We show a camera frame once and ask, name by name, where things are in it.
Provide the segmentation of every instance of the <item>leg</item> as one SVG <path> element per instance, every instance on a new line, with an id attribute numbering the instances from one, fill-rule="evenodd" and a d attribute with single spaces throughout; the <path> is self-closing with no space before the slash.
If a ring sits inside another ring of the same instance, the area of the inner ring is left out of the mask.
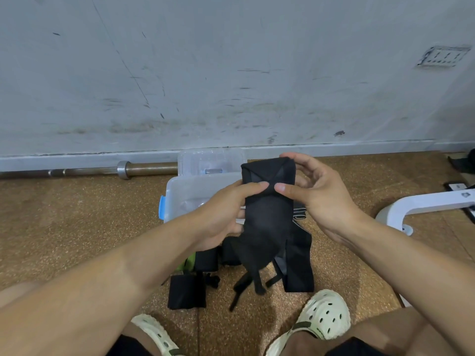
<path id="1" fill-rule="evenodd" d="M 16 299 L 26 295 L 42 284 L 43 282 L 41 281 L 20 282 L 0 291 L 0 309 L 15 301 Z M 152 339 L 133 323 L 129 322 L 125 326 L 124 330 L 122 331 L 122 335 L 133 337 L 139 341 L 152 356 L 162 356 L 157 345 L 152 341 Z"/>
<path id="2" fill-rule="evenodd" d="M 447 341 L 413 308 L 369 318 L 333 340 L 320 340 L 305 331 L 296 332 L 289 337 L 281 355 L 323 356 L 351 337 L 390 356 L 456 355 Z"/>

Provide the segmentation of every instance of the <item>clear plastic container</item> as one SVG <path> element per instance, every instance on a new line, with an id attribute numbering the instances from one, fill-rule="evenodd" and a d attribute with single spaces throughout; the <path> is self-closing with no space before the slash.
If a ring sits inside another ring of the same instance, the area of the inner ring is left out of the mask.
<path id="1" fill-rule="evenodd" d="M 219 190 L 241 178 L 240 172 L 171 178 L 167 183 L 163 221 L 197 209 Z"/>
<path id="2" fill-rule="evenodd" d="M 241 172 L 247 162 L 240 148 L 188 149 L 178 153 L 178 176 L 196 176 Z"/>

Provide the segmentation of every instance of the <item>floor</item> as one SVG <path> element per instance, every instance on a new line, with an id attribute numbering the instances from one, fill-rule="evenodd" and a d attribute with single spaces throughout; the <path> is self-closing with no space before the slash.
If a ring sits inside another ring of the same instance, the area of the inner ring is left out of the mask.
<path id="1" fill-rule="evenodd" d="M 341 173 L 355 202 L 372 216 L 401 197 L 443 191 L 444 182 L 461 179 L 436 152 L 321 160 Z M 170 178 L 0 181 L 0 288 L 48 280 L 158 225 L 158 200 Z M 461 210 L 412 215 L 405 223 L 414 228 L 414 238 L 475 265 L 475 225 Z M 400 307 L 391 287 L 357 256 L 326 238 L 313 221 L 302 224 L 313 234 L 316 290 L 341 293 L 353 323 Z M 141 311 L 157 317 L 187 355 L 262 354 L 295 322 L 309 295 L 286 294 L 281 283 L 264 296 L 248 288 L 230 313 L 232 285 L 243 273 L 242 267 L 221 269 L 221 284 L 208 291 L 206 309 L 168 310 L 165 283 Z"/>

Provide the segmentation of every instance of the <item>wall outlet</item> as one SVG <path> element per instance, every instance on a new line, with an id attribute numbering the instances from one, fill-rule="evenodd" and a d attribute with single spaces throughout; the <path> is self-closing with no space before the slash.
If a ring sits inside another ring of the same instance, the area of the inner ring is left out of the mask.
<path id="1" fill-rule="evenodd" d="M 432 46 L 426 51 L 418 66 L 454 67 L 470 51 L 471 46 Z"/>

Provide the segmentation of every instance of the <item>scuffed wall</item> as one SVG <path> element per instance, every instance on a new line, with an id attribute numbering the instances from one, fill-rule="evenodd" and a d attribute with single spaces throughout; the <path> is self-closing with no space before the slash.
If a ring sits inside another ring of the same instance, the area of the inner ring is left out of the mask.
<path id="1" fill-rule="evenodd" d="M 0 0 L 0 156 L 470 141 L 475 0 Z"/>

